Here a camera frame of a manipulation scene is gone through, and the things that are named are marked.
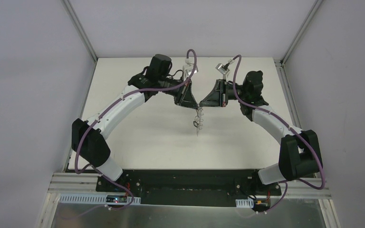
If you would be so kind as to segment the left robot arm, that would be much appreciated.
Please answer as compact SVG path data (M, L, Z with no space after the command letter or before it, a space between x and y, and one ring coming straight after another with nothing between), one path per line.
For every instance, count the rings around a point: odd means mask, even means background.
M198 72L197 57L186 57L179 79L170 75L172 66L170 57L156 54L142 72L130 78L112 103L88 119L78 118L72 123L71 146L76 152L75 165L80 157L85 159L101 175L109 178L107 184L114 192L125 188L126 179L121 176L123 169L111 158L106 140L123 119L159 92L171 95L177 106L200 109L192 94L192 77Z

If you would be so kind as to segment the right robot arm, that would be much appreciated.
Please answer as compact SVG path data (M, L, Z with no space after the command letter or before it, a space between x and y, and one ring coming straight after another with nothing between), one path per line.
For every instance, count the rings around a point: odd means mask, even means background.
M262 80L262 71L248 72L242 85L218 79L199 103L201 107L225 107L230 100L238 100L241 113L279 143L279 161L257 171L251 181L251 190L258 195L268 191L272 183L297 180L323 167L317 134L291 127L275 114L261 95Z

